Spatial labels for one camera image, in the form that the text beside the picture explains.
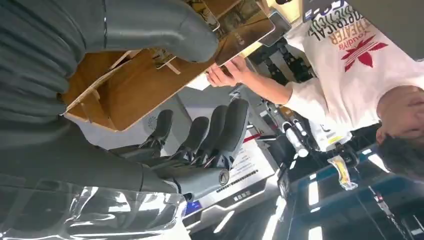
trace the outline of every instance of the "human arm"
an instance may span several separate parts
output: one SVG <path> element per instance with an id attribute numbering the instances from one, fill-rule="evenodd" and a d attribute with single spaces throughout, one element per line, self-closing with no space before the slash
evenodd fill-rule
<path id="1" fill-rule="evenodd" d="M 292 95 L 291 88 L 250 71 L 246 66 L 246 61 L 241 56 L 236 56 L 225 66 L 231 76 L 226 75 L 216 64 L 207 70 L 207 78 L 212 86 L 235 86 L 237 83 L 242 83 L 264 99 L 281 105 L 286 104 Z"/>
<path id="2" fill-rule="evenodd" d="M 207 70 L 208 80 L 212 86 L 235 86 L 237 83 L 242 83 L 259 96 L 275 104 L 284 105 L 315 123 L 328 123 L 329 120 L 333 122 L 329 118 L 329 108 L 318 78 L 303 83 L 290 82 L 283 86 L 271 78 L 250 71 L 240 56 L 225 66 L 231 76 L 226 75 L 216 65 Z"/>

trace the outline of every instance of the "sleeve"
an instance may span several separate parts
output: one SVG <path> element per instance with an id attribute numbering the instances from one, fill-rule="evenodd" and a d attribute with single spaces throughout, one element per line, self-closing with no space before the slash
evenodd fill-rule
<path id="1" fill-rule="evenodd" d="M 298 112 L 314 123 L 327 122 L 329 109 L 318 78 L 312 78 L 303 83 L 290 82 L 286 87 L 293 89 L 293 92 L 285 107 Z"/>
<path id="2" fill-rule="evenodd" d="M 310 26 L 311 21 L 304 23 L 301 17 L 298 18 L 292 24 L 292 28 L 290 29 L 290 31 L 284 34 L 285 40 L 290 46 L 297 48 L 302 52 L 305 52 L 303 42 L 308 34 Z"/>

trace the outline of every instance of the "white sweatshirt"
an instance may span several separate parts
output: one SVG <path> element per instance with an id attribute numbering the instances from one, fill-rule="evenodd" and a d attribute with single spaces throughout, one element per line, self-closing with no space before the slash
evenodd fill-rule
<path id="1" fill-rule="evenodd" d="M 380 120 L 377 105 L 389 90 L 424 89 L 424 62 L 411 59 L 351 6 L 340 5 L 286 35 L 305 52 L 317 78 L 289 83 L 293 94 L 285 106 L 317 124 L 352 131 Z"/>

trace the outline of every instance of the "plastic wrap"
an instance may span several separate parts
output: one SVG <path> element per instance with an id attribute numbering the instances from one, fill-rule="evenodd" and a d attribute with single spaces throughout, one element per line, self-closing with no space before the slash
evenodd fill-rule
<path id="1" fill-rule="evenodd" d="M 351 176 L 349 175 L 346 163 L 340 155 L 330 158 L 327 161 L 337 169 L 338 182 L 342 188 L 344 188 L 346 191 L 350 191 L 358 187 L 358 184 L 351 181 Z"/>
<path id="2" fill-rule="evenodd" d="M 0 239 L 143 239 L 182 219 L 181 194 L 41 181 L 28 187 L 0 174 Z"/>

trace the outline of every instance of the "man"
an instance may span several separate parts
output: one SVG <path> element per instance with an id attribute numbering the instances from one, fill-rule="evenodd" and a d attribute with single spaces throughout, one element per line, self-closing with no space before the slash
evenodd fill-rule
<path id="1" fill-rule="evenodd" d="M 349 5 L 293 28 L 317 78 L 286 86 L 251 72 L 241 57 L 207 71 L 212 86 L 245 84 L 309 120 L 349 131 L 381 121 L 379 154 L 393 172 L 424 176 L 424 62 L 415 62 Z"/>

